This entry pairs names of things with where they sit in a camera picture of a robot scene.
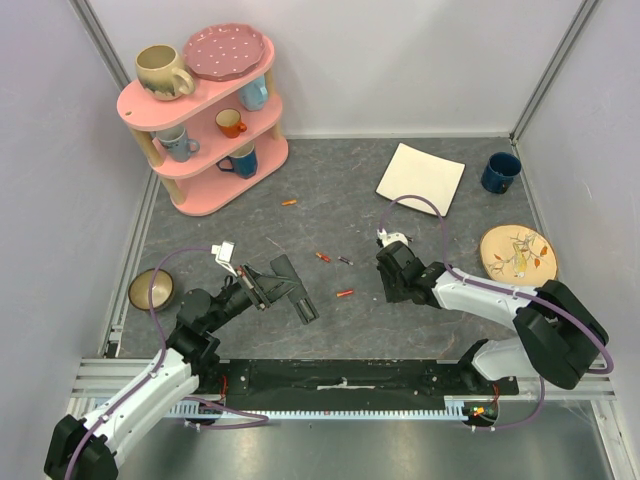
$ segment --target white wall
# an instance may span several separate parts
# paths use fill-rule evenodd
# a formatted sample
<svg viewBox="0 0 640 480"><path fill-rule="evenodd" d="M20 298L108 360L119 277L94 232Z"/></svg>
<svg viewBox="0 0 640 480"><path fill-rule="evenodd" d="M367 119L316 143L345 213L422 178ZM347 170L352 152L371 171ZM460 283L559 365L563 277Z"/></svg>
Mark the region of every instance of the white wall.
<svg viewBox="0 0 640 480"><path fill-rule="evenodd" d="M563 280L611 336L640 447L640 3L600 2L521 141Z"/></svg>
<svg viewBox="0 0 640 480"><path fill-rule="evenodd" d="M0 44L0 478L32 480L97 352L147 167L67 2L3 9Z"/></svg>
<svg viewBox="0 0 640 480"><path fill-rule="evenodd" d="M148 45L251 23L288 134L509 132L580 0L90 0L131 78Z"/></svg>

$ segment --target round wooden board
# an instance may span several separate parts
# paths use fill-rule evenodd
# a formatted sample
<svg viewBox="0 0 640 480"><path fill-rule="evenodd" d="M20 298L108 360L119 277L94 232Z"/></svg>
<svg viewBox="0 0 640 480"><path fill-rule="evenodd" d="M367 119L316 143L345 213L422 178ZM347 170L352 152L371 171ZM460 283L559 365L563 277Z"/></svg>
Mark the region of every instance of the round wooden board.
<svg viewBox="0 0 640 480"><path fill-rule="evenodd" d="M546 238L523 225L500 225L480 241L480 258L492 280L541 287L558 276L558 262Z"/></svg>

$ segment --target shelf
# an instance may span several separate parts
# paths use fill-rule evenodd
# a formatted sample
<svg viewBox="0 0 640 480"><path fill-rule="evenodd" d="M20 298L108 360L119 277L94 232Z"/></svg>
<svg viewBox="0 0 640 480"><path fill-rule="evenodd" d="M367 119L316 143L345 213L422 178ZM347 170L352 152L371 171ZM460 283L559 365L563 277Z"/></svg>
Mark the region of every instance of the shelf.
<svg viewBox="0 0 640 480"><path fill-rule="evenodd" d="M242 121L247 125L247 131L236 138L224 136L216 125L216 115L225 108L238 110L242 114ZM265 106L255 112L245 110L237 99L237 95L231 95L217 102L214 107L208 108L184 122L189 138L200 142L198 153L186 162L176 162L155 139L153 143L164 163L159 167L150 164L151 168L165 178L193 177L274 126L281 114L282 100L278 94L271 95Z"/></svg>
<svg viewBox="0 0 640 480"><path fill-rule="evenodd" d="M144 132L170 128L185 121L271 68L275 58L273 43L269 38L263 38L266 51L256 69L248 75L227 82L213 82L194 76L194 93L167 102L155 99L144 91L138 80L134 80L118 97L118 114L129 127Z"/></svg>
<svg viewBox="0 0 640 480"><path fill-rule="evenodd" d="M251 178L241 178L235 173L226 173L213 166L200 175L178 180L178 187L186 200L175 207L186 215L202 216L219 210L242 192L267 177L287 160L289 145L280 136L274 140L269 133L255 139L258 171Z"/></svg>

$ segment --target orange mug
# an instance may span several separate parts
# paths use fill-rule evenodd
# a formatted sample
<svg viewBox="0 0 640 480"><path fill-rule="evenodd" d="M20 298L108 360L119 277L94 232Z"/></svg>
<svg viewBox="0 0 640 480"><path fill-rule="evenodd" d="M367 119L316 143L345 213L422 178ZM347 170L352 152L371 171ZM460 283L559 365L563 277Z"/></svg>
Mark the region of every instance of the orange mug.
<svg viewBox="0 0 640 480"><path fill-rule="evenodd" d="M219 112L216 115L216 125L229 138L236 138L247 131L247 126L242 123L240 112L233 108L225 108Z"/></svg>

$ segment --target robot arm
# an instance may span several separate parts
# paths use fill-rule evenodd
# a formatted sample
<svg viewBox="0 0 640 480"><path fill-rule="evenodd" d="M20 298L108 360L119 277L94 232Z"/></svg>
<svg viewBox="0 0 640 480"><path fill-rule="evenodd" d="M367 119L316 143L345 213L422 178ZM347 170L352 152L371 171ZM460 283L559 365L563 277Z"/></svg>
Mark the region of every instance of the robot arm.
<svg viewBox="0 0 640 480"><path fill-rule="evenodd" d="M554 385L573 389L598 355L597 348L574 325L537 303L480 288L467 283L506 285L467 275L453 269L459 280L434 262L425 267L409 249L402 234L381 232L384 248L376 256L388 302L411 300L418 305L460 310L500 323L518 337L503 341L483 340L465 357L472 357L475 372L486 380L509 376L540 375ZM515 287L511 290L540 297L578 318L603 344L609 337L587 309L561 282L549 280L540 288Z"/></svg>
<svg viewBox="0 0 640 480"><path fill-rule="evenodd" d="M45 463L45 473L63 480L71 455L88 429L101 420L82 447L73 467L74 480L114 480L118 469L135 445L164 415L201 382L217 375L220 341L212 334L232 318L254 305L265 310L286 296L303 324L318 318L318 312L286 255L271 262L275 275L265 275L249 265L231 266L233 244L214 245L216 262L229 271L217 296L204 290L187 292L177 314L177 325L167 339L166 355L157 371L162 351L151 364L104 405L77 420L67 415L56 425ZM146 379L141 387L138 385ZM126 401L107 415L110 406Z"/></svg>

